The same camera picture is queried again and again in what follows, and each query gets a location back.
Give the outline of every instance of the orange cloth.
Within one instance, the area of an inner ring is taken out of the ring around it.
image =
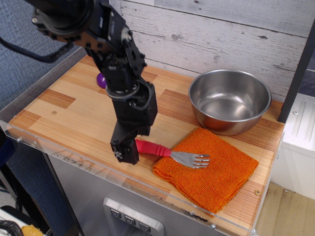
[[[210,155],[209,166],[204,169],[189,168],[164,157],[153,166],[153,173],[212,213],[235,196],[258,165],[258,161],[203,128],[194,130],[173,151]]]

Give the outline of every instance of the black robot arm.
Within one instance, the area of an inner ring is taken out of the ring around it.
[[[149,135],[158,109],[154,85],[141,77],[145,56],[125,20],[108,0],[25,1],[35,7],[32,22],[40,32],[84,47],[93,58],[106,79],[117,117],[112,150],[120,162],[136,164],[134,138]]]

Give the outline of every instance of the metal bowl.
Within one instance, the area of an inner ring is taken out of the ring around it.
[[[266,84],[238,70],[214,70],[199,75],[189,87],[198,122],[213,133],[237,135],[253,128],[271,104]]]

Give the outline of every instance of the fork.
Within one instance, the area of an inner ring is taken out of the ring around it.
[[[207,154],[200,155],[189,152],[172,151],[165,146],[143,140],[136,140],[136,144],[139,153],[148,153],[164,157],[170,156],[178,163],[194,169],[206,168],[210,161],[210,159],[202,159],[203,157],[208,157],[209,155]]]

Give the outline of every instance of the wooden floor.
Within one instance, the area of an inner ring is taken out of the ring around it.
[[[270,183],[256,230],[259,236],[315,235],[315,200]]]

